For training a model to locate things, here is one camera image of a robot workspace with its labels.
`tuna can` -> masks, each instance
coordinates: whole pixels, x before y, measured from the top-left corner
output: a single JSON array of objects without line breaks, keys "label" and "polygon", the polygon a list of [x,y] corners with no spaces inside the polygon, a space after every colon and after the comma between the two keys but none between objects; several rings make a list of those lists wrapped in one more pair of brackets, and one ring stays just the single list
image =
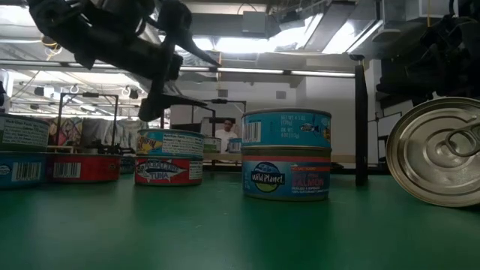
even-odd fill
[{"label": "tuna can", "polygon": [[0,189],[24,188],[45,180],[46,155],[0,152]]},{"label": "tuna can", "polygon": [[332,115],[315,109],[260,109],[242,117],[243,146],[330,148]]},{"label": "tuna can", "polygon": [[197,132],[184,130],[139,130],[136,153],[163,157],[203,158],[203,138]]},{"label": "tuna can", "polygon": [[414,197],[438,206],[462,207],[480,203],[480,155],[470,152],[478,139],[457,129],[478,121],[480,102],[448,97],[411,109],[394,126],[387,142],[388,168],[398,184]]},{"label": "tuna can", "polygon": [[120,174],[135,173],[135,157],[123,156],[120,159]]},{"label": "tuna can", "polygon": [[95,183],[119,180],[119,155],[51,154],[47,177],[58,183]]},{"label": "tuna can", "polygon": [[205,137],[203,152],[204,153],[220,153],[222,149],[222,139],[214,137]]},{"label": "tuna can", "polygon": [[251,146],[241,152],[245,195],[286,201],[328,198],[330,148]]},{"label": "tuna can", "polygon": [[203,160],[191,157],[137,156],[135,183],[155,186],[202,184]]},{"label": "tuna can", "polygon": [[232,138],[228,140],[228,152],[230,154],[242,153],[242,138]]},{"label": "tuna can", "polygon": [[0,151],[45,152],[49,129],[45,121],[0,113]]}]

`workbench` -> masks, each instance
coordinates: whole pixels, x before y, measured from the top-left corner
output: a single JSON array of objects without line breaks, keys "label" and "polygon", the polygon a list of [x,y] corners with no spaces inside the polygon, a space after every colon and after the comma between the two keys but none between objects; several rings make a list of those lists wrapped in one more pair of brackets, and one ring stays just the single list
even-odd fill
[{"label": "workbench", "polygon": [[389,176],[333,175],[330,199],[195,187],[45,184],[0,191],[0,269],[478,269],[480,214],[423,203]]}]

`person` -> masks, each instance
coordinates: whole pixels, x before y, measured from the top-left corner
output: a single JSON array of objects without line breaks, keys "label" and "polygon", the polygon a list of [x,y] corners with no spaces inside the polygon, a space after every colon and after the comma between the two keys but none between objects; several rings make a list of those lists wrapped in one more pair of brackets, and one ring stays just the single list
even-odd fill
[{"label": "person", "polygon": [[220,138],[222,140],[222,148],[221,148],[222,153],[227,153],[229,139],[238,138],[237,134],[235,134],[235,132],[232,131],[232,126],[233,126],[232,121],[227,119],[223,123],[223,129],[217,130],[215,132],[215,137]]}]

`fluorescent light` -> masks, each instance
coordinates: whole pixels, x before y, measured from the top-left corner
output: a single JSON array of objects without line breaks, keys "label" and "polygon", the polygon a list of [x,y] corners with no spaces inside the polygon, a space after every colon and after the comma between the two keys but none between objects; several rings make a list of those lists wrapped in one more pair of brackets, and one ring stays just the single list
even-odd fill
[{"label": "fluorescent light", "polygon": [[213,43],[210,38],[207,37],[194,37],[193,42],[201,50],[213,50]]},{"label": "fluorescent light", "polygon": [[380,26],[383,25],[383,21],[379,20],[366,34],[360,37],[346,52],[351,53],[364,43]]},{"label": "fluorescent light", "polygon": [[355,42],[355,28],[351,22],[345,22],[343,26],[328,42],[322,53],[344,53]]},{"label": "fluorescent light", "polygon": [[255,68],[236,68],[236,67],[219,67],[219,72],[228,73],[244,73],[244,74],[283,74],[283,70],[264,70]]},{"label": "fluorescent light", "polygon": [[308,77],[355,78],[354,73],[292,70],[292,75]]},{"label": "fluorescent light", "polygon": [[275,48],[266,39],[222,37],[215,46],[222,53],[265,53]]},{"label": "fluorescent light", "polygon": [[180,67],[180,71],[208,72],[208,67]]},{"label": "fluorescent light", "polygon": [[[30,112],[9,112],[8,114],[14,116],[36,116],[36,117],[57,117],[59,116],[56,113],[30,113]],[[106,120],[113,120],[113,116],[108,115],[87,115],[87,114],[62,114],[62,118],[72,118],[72,117],[80,117],[80,118],[87,118],[87,119],[106,119]],[[127,119],[128,116],[117,116],[117,120]],[[138,117],[131,116],[130,119],[138,120]]]}]

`canned salmon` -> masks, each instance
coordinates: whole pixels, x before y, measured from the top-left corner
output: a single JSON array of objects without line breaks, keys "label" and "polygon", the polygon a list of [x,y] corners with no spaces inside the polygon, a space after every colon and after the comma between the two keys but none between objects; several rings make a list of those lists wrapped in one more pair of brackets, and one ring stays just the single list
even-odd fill
[{"label": "canned salmon", "polygon": [[49,128],[45,121],[0,113],[0,151],[45,152]]},{"label": "canned salmon", "polygon": [[329,148],[244,147],[244,194],[267,200],[312,201],[329,196]]},{"label": "canned salmon", "polygon": [[203,142],[204,153],[220,153],[222,148],[222,140],[220,138],[205,137]]},{"label": "canned salmon", "polygon": [[117,181],[120,158],[113,154],[50,154],[47,178],[58,183]]},{"label": "canned salmon", "polygon": [[447,97],[411,109],[388,137],[386,159],[397,183],[414,197],[438,206],[480,203],[480,156],[461,156],[478,147],[478,135],[452,131],[480,118],[480,102]]},{"label": "canned salmon", "polygon": [[242,153],[242,138],[232,138],[228,140],[228,152],[231,154]]},{"label": "canned salmon", "polygon": [[243,146],[330,148],[332,115],[315,109],[261,109],[242,117]]},{"label": "canned salmon", "polygon": [[43,153],[0,152],[0,189],[24,188],[45,180]]}]

